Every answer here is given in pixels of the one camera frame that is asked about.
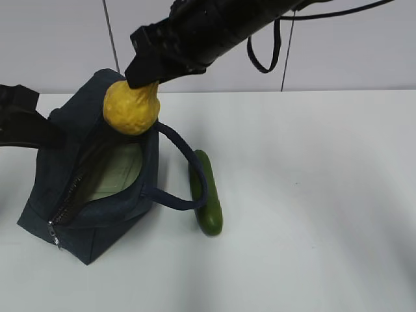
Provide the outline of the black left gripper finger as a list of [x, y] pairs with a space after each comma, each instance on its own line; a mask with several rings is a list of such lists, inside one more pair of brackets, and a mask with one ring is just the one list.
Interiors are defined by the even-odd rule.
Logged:
[[1, 147], [63, 148], [66, 133], [38, 112], [13, 112], [1, 120]]

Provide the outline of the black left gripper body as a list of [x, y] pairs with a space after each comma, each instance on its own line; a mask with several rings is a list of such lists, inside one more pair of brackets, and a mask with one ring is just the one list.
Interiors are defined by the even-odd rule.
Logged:
[[1, 85], [1, 130], [17, 113], [36, 112], [40, 94], [23, 85]]

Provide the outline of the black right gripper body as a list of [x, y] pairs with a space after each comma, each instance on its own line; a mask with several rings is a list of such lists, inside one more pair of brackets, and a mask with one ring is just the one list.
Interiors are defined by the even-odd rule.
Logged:
[[174, 1], [131, 36], [130, 70], [204, 70], [260, 28], [259, 1]]

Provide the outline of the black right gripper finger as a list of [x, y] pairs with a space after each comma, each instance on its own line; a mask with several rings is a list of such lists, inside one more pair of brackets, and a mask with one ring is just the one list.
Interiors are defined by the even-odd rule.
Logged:
[[190, 64], [183, 63], [160, 63], [155, 67], [155, 80], [159, 84], [163, 84], [190, 75], [201, 75], [206, 71], [206, 66], [191, 66]]
[[125, 70], [130, 88], [141, 88], [151, 83], [165, 83], [182, 74], [182, 65], [157, 54], [136, 55]]

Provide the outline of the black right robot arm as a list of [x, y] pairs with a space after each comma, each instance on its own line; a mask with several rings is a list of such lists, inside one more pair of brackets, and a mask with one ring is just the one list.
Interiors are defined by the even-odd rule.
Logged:
[[298, 1], [174, 1], [167, 18], [130, 35], [130, 88], [201, 75], [219, 57], [298, 5]]

